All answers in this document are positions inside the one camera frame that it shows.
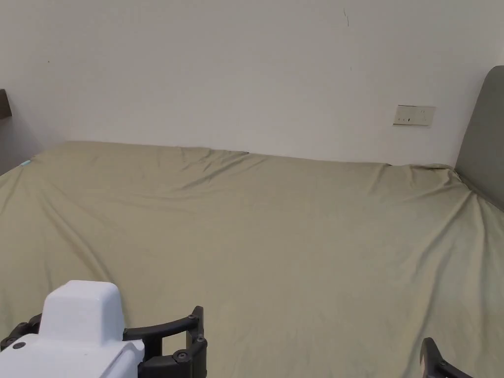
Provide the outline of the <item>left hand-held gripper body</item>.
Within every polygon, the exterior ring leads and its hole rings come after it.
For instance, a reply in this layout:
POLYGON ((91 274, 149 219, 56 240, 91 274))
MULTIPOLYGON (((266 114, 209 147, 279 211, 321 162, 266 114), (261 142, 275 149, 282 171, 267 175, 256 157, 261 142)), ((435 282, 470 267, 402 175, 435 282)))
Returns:
POLYGON ((121 295, 109 282, 68 281, 45 299, 38 334, 1 344, 3 378, 137 378, 141 341, 124 341, 121 295))

